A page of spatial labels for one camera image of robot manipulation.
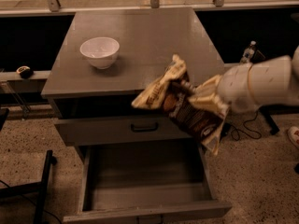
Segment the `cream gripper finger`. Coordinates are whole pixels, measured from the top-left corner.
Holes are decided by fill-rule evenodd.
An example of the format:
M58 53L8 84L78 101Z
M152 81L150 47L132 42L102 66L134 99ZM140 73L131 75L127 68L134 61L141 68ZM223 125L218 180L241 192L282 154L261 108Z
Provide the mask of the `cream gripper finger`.
M189 81L185 79L182 79L180 81L180 87L188 95L194 95L196 93L196 88Z

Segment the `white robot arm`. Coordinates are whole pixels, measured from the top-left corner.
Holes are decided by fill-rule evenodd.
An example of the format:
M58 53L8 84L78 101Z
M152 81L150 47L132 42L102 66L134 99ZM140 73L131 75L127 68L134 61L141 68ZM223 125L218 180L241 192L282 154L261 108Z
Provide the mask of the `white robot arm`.
M247 113L266 105L299 105L299 47L292 57L231 67L193 90L188 98L197 109L214 113Z

